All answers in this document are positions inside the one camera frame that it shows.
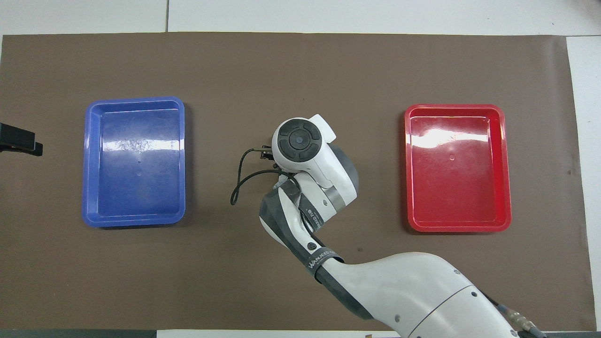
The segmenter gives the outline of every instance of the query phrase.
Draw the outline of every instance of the black cable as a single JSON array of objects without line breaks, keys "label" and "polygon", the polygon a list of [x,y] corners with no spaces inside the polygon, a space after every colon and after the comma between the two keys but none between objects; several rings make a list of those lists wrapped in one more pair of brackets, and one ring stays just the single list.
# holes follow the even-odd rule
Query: black cable
[{"label": "black cable", "polygon": [[270,169],[270,170],[259,170],[256,173],[252,173],[248,176],[246,176],[243,180],[241,180],[236,187],[234,188],[234,191],[231,192],[231,197],[230,197],[230,204],[231,205],[235,205],[238,202],[238,195],[240,194],[240,187],[249,179],[252,179],[253,177],[260,175],[260,174],[267,174],[267,173],[275,173],[275,174],[280,174],[280,175],[284,175],[286,177],[288,177],[289,179],[292,180],[292,182],[294,182],[294,184],[300,189],[301,186],[299,185],[299,182],[294,178],[294,175],[292,175],[291,173],[286,173],[283,172],[281,170],[275,170],[275,169]]},{"label": "black cable", "polygon": [[486,299],[489,300],[495,307],[499,306],[499,303],[497,303],[494,299],[489,297],[486,293],[484,293],[484,291],[480,290],[480,292],[482,292]]},{"label": "black cable", "polygon": [[[236,180],[236,186],[240,185],[240,177],[242,175],[242,163],[244,162],[244,158],[251,152],[262,152],[265,151],[267,149],[258,149],[258,148],[250,148],[249,150],[245,151],[244,154],[242,154],[242,157],[240,158],[240,164],[238,165],[238,179]],[[233,204],[236,204],[236,202],[238,201],[238,195],[240,194],[240,188],[238,188],[238,190],[234,189],[234,191],[236,192],[236,196],[230,199],[230,204],[232,202],[232,200],[234,201]]]}]

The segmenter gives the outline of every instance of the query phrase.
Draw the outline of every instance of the gray tape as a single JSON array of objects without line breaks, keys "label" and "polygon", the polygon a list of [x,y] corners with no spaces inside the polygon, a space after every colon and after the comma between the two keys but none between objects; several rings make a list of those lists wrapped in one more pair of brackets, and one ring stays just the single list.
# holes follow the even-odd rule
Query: gray tape
[{"label": "gray tape", "polygon": [[319,267],[330,258],[336,258],[342,261],[342,257],[335,253],[334,250],[325,247],[319,248],[309,256],[305,267],[307,268],[307,271],[309,271],[309,273],[315,277],[317,269],[319,269]]},{"label": "gray tape", "polygon": [[324,189],[323,192],[326,194],[328,200],[330,200],[330,202],[334,206],[336,212],[339,212],[340,210],[344,209],[346,204],[344,203],[342,196],[340,196],[340,193],[338,192],[338,190],[336,190],[334,186],[331,186],[328,189]]}]

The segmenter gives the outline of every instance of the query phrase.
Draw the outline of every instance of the brown paper mat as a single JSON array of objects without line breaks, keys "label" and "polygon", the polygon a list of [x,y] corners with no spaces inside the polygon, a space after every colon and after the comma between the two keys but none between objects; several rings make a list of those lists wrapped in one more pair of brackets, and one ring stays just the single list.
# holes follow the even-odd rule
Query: brown paper mat
[{"label": "brown paper mat", "polygon": [[[319,113],[359,171],[358,199],[318,234],[347,262],[435,253],[544,330],[594,329],[564,37],[5,36],[0,76],[0,121],[44,144],[41,158],[0,154],[2,328],[387,330],[354,317],[265,233],[258,207],[274,177],[228,203],[244,150],[287,118]],[[86,226],[87,105],[163,95],[187,109],[183,221]],[[414,103],[504,110],[508,230],[416,235],[401,224],[398,121]],[[250,156],[244,171],[269,166]]]}]

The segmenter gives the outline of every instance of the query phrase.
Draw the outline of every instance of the plastic tray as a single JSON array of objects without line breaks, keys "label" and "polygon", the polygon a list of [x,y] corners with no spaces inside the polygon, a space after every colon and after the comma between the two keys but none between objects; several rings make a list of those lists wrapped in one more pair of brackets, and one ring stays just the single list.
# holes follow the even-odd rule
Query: plastic tray
[{"label": "plastic tray", "polygon": [[498,232],[511,223],[505,117],[493,105],[405,113],[407,214],[421,232]]},{"label": "plastic tray", "polygon": [[186,209],[184,105],[103,100],[85,116],[82,216],[92,227],[171,224]]}]

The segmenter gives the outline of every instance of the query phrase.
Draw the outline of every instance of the blue tray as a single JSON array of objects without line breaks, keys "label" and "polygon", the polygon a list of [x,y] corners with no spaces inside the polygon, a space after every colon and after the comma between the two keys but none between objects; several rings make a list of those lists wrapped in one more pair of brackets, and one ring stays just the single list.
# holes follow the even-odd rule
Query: blue tray
[{"label": "blue tray", "polygon": [[85,115],[82,216],[92,227],[171,224],[186,210],[184,104],[103,100]]}]

